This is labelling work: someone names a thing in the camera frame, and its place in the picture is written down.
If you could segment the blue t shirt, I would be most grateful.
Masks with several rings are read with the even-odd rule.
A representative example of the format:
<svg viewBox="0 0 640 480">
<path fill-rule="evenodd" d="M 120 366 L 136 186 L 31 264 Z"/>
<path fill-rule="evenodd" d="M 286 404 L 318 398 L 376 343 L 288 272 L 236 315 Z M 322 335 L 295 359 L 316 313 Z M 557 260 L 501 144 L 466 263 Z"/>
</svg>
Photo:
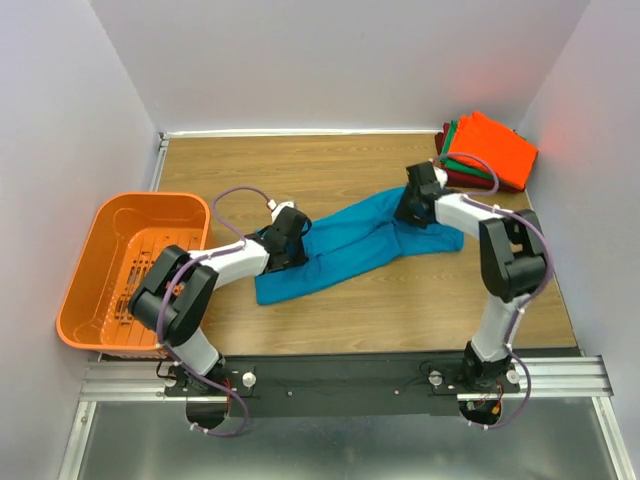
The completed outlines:
<svg viewBox="0 0 640 480">
<path fill-rule="evenodd" d="M 422 229 L 394 218 L 404 189 L 376 193 L 315 221 L 303 238 L 308 261 L 298 267 L 255 278 L 261 306 L 313 294 L 380 268 L 397 258 L 453 253 L 464 247 L 464 234 L 431 224 Z"/>
</svg>

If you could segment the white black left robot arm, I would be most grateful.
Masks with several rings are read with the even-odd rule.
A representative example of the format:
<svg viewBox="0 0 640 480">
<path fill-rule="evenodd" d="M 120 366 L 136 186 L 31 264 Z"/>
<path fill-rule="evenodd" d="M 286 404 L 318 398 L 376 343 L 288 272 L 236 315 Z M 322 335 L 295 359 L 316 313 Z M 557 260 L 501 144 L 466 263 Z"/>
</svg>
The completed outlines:
<svg viewBox="0 0 640 480">
<path fill-rule="evenodd" d="M 185 369 L 201 395 L 224 381 L 224 356 L 201 322 L 215 290 L 232 282 L 307 263 L 303 237 L 312 222 L 291 202 L 273 207 L 271 223 L 239 240 L 209 250 L 164 248 L 128 303 L 128 312 L 156 334 L 158 343 Z"/>
</svg>

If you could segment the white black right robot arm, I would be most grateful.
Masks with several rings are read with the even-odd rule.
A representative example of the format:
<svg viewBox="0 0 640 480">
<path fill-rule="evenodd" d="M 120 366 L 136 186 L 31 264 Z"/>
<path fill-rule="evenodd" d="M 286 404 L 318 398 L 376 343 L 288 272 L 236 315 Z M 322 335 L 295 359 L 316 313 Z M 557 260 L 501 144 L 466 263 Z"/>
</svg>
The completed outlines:
<svg viewBox="0 0 640 480">
<path fill-rule="evenodd" d="M 509 370 L 521 317 L 553 276 L 549 248 L 534 211 L 512 211 L 475 200 L 446 186 L 431 161 L 406 168 L 407 184 L 394 217 L 409 225 L 432 224 L 479 241 L 481 278 L 488 291 L 479 329 L 465 347 L 458 378 L 480 392 Z"/>
</svg>

